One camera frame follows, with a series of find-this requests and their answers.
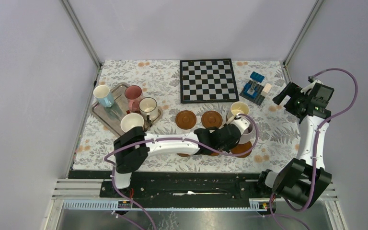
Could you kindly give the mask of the white red bowl cup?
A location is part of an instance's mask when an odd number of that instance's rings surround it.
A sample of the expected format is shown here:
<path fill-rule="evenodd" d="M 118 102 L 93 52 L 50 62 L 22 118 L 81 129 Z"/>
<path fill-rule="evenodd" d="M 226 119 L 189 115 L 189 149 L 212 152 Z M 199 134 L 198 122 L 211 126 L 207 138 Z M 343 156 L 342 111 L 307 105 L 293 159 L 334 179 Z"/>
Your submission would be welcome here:
<path fill-rule="evenodd" d="M 137 114 L 137 113 L 130 113 L 125 115 L 121 122 L 120 122 L 120 127 L 124 132 L 128 132 L 129 130 L 131 130 L 134 127 L 144 127 L 144 119 L 142 117 L 142 115 Z"/>

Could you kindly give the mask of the light blue mug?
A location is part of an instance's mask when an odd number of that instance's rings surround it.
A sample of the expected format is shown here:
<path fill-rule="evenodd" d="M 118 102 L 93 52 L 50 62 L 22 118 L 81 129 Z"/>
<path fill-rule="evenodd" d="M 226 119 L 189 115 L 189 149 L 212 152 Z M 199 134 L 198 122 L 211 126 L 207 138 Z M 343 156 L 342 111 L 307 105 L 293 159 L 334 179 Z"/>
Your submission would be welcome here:
<path fill-rule="evenodd" d="M 110 108 L 115 103 L 111 89 L 106 85 L 99 85 L 93 90 L 93 95 L 100 105 Z"/>

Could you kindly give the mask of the white black-rimmed enamel mug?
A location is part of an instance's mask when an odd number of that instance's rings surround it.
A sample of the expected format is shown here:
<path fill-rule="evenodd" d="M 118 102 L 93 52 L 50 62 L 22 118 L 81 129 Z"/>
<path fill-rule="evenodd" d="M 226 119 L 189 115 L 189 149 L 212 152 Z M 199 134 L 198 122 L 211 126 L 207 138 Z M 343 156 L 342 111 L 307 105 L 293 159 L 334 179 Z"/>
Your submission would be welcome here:
<path fill-rule="evenodd" d="M 145 121 L 149 124 L 159 116 L 157 102 L 151 97 L 146 97 L 140 101 L 139 110 Z"/>

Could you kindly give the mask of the pink enamel mug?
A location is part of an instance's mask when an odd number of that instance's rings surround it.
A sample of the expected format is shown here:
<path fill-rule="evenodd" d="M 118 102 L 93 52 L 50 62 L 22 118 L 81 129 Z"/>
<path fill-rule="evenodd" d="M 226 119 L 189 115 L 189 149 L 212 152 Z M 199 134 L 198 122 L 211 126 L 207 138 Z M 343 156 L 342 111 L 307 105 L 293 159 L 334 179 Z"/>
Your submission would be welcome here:
<path fill-rule="evenodd" d="M 139 104 L 144 98 L 142 89 L 137 85 L 132 85 L 126 88 L 125 97 L 128 102 L 129 111 L 139 112 Z"/>

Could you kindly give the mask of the lavender ceramic mug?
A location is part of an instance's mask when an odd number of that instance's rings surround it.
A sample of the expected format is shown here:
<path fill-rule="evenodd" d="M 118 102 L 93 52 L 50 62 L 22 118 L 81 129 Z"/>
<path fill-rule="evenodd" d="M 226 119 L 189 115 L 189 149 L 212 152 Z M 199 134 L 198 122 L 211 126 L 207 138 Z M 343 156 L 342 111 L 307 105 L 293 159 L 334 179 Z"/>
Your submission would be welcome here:
<path fill-rule="evenodd" d="M 250 124 L 248 128 L 244 131 L 244 133 L 242 134 L 239 140 L 239 144 L 245 144 L 251 140 L 253 136 L 253 129 L 254 129 L 253 124 Z"/>

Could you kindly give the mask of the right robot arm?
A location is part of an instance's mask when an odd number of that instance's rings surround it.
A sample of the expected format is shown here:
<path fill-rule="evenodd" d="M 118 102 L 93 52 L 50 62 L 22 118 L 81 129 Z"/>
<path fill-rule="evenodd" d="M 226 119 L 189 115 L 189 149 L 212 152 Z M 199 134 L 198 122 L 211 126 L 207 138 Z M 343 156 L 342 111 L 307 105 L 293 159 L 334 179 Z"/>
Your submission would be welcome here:
<path fill-rule="evenodd" d="M 323 163 L 324 136 L 329 126 L 326 109 L 334 89 L 319 80 L 301 88 L 295 83 L 287 86 L 273 98 L 279 105 L 286 96 L 287 112 L 299 119 L 300 147 L 293 158 L 279 173 L 266 170 L 256 183 L 259 196 L 272 193 L 302 207 L 310 208 L 331 183 L 332 175 L 325 171 Z"/>

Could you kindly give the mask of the dark walnut coaster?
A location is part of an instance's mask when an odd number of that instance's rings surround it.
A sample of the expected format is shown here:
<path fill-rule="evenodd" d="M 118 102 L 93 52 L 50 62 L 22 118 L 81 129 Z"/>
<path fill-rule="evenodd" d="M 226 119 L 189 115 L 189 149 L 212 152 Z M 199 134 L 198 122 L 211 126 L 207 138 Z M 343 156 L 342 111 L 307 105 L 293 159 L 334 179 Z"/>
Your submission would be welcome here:
<path fill-rule="evenodd" d="M 180 157 L 189 157 L 189 156 L 191 156 L 189 154 L 183 154 L 183 153 L 177 153 L 177 155 L 180 156 Z"/>

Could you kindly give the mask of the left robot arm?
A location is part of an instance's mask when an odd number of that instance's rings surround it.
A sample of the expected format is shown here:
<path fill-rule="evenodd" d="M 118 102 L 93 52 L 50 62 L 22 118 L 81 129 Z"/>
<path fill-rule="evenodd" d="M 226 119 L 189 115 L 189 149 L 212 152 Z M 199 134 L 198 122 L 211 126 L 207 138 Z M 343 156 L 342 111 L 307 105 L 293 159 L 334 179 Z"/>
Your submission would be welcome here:
<path fill-rule="evenodd" d="M 229 124 L 223 128 L 198 128 L 180 135 L 145 133 L 136 126 L 113 142 L 115 165 L 111 191 L 118 197 L 128 194 L 132 172 L 152 156 L 166 154 L 210 155 L 229 151 L 240 141 L 244 128 Z"/>

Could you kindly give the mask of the cream yellow mug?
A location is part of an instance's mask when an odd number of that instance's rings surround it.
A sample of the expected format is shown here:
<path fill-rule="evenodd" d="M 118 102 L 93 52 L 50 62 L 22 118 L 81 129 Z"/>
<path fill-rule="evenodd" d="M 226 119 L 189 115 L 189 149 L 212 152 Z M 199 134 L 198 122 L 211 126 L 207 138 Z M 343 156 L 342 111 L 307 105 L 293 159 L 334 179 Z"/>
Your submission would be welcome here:
<path fill-rule="evenodd" d="M 229 108 L 229 110 L 226 114 L 225 124 L 230 124 L 232 121 L 234 121 L 238 114 L 248 115 L 249 112 L 250 112 L 250 108 L 246 103 L 244 103 L 244 102 L 234 102 L 230 106 L 230 108 Z"/>

